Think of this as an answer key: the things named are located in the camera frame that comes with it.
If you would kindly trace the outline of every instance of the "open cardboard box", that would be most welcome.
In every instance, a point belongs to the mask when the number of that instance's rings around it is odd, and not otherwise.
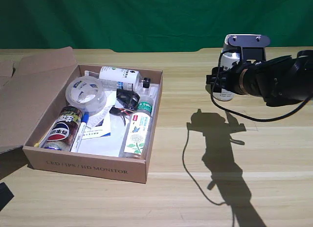
[[[101,66],[78,65],[71,47],[24,57],[14,76],[0,91],[0,151],[23,146],[34,169],[145,183],[162,92],[161,70],[138,70],[160,84],[145,159],[107,157],[33,147],[68,105],[65,91],[85,70]]]

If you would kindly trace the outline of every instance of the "roll of tape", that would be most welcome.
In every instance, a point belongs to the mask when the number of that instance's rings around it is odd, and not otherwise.
[[[89,115],[100,112],[107,102],[101,81],[91,76],[72,81],[67,87],[66,98],[70,105]]]

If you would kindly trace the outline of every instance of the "blue marker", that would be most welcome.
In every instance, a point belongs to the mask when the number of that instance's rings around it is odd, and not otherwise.
[[[75,140],[73,142],[72,149],[70,150],[71,152],[76,152],[76,153],[78,152],[80,142],[82,141],[84,131],[85,131],[86,125],[88,123],[88,119],[89,119],[89,114],[85,113],[83,118],[82,118],[82,122],[79,126],[78,132],[76,134]]]

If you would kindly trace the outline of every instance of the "green screen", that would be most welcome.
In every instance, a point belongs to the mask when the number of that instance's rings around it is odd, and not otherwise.
[[[227,34],[313,46],[313,0],[1,0],[0,48],[221,47]]]

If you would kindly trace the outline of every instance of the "wooden tabletop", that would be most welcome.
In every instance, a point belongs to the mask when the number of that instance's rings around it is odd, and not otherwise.
[[[295,57],[308,48],[267,48],[267,59]],[[18,62],[41,51],[2,49],[0,61]],[[205,76],[217,65],[220,51],[75,50],[80,64],[164,71],[148,181],[32,170],[21,150],[11,151],[0,155],[0,179],[15,197],[0,212],[0,226],[313,226],[312,102],[271,123],[226,114],[212,104],[205,90]],[[259,118],[295,108],[270,108],[261,98],[238,95],[219,103]]]

